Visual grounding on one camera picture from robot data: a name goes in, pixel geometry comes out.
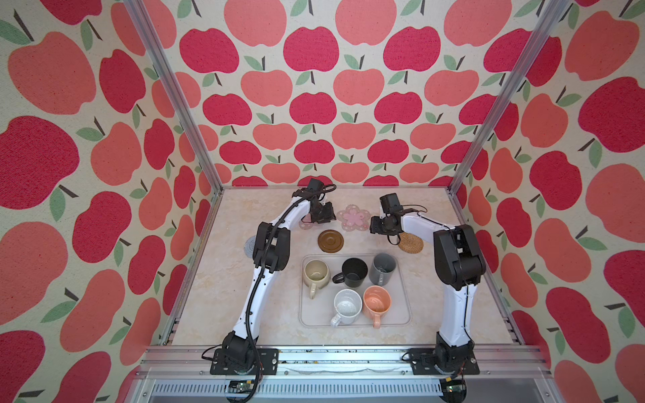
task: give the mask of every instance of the orange mug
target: orange mug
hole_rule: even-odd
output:
[[[363,293],[363,315],[372,318],[374,328],[381,328],[381,317],[392,306],[392,297],[381,286],[371,286]]]

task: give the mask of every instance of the brown coaster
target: brown coaster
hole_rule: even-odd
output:
[[[323,252],[336,253],[342,249],[345,241],[340,232],[325,230],[318,235],[318,246]]]
[[[402,232],[399,235],[401,236],[399,248],[403,252],[419,253],[423,250],[423,240],[418,236],[407,232]]]

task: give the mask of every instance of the white mug handle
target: white mug handle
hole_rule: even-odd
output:
[[[337,313],[330,322],[333,327],[337,327],[341,323],[341,314]]]

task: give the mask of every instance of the black mug handle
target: black mug handle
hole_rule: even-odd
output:
[[[343,273],[336,274],[335,276],[332,277],[332,281],[334,282],[334,284],[342,283],[343,281],[345,281],[345,274]]]

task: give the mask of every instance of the beige mug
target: beige mug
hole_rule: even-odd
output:
[[[371,286],[363,293],[363,315],[373,320],[375,329],[381,327],[381,318],[392,306],[392,297],[381,286]]]
[[[312,260],[304,265],[303,282],[309,287],[309,298],[313,299],[316,290],[329,284],[329,268],[321,260]]]

